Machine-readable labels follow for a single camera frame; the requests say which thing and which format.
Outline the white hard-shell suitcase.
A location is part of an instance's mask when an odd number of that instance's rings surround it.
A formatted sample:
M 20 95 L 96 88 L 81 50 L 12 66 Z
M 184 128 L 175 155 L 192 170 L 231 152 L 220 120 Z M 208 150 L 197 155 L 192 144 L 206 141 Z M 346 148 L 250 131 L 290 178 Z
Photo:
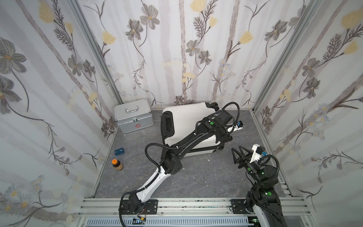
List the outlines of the white hard-shell suitcase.
M 163 144 L 172 146 L 180 142 L 195 130 L 197 121 L 202 120 L 204 117 L 218 110 L 219 106 L 217 103 L 210 104 L 206 102 L 165 108 L 161 115 Z M 212 136 L 195 146 L 186 154 L 186 157 L 209 154 L 219 149 L 222 150 L 223 148 L 224 144 L 216 142 L 216 137 Z

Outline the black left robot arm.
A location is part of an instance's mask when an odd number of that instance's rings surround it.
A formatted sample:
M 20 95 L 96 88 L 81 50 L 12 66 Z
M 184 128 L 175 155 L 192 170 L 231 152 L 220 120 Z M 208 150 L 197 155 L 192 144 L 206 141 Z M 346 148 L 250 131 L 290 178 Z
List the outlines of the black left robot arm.
M 149 161 L 156 165 L 157 169 L 154 174 L 137 190 L 125 192 L 121 196 L 119 205 L 119 219 L 124 227 L 125 223 L 122 218 L 123 212 L 138 214 L 146 209 L 147 201 L 150 199 L 154 191 L 169 176 L 175 175 L 182 169 L 181 160 L 193 148 L 208 138 L 215 136 L 216 142 L 224 147 L 226 142 L 233 140 L 231 134 L 243 126 L 239 121 L 240 107 L 236 102 L 229 102 L 223 108 L 212 113 L 202 120 L 197 121 L 195 129 L 180 142 L 172 145 L 162 145 L 158 143 L 150 143 L 145 147 L 145 155 Z M 151 146 L 161 147 L 161 161 L 154 161 L 148 154 L 148 148 Z

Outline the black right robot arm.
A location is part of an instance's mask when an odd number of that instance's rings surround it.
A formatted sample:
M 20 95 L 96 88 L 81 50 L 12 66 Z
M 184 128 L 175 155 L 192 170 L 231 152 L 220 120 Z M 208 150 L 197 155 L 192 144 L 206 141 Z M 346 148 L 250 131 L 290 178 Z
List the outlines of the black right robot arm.
M 239 146 L 231 149 L 233 162 L 251 176 L 251 189 L 246 195 L 243 209 L 257 217 L 261 227 L 286 227 L 282 205 L 274 186 L 279 182 L 278 159 L 255 144 L 252 150 Z

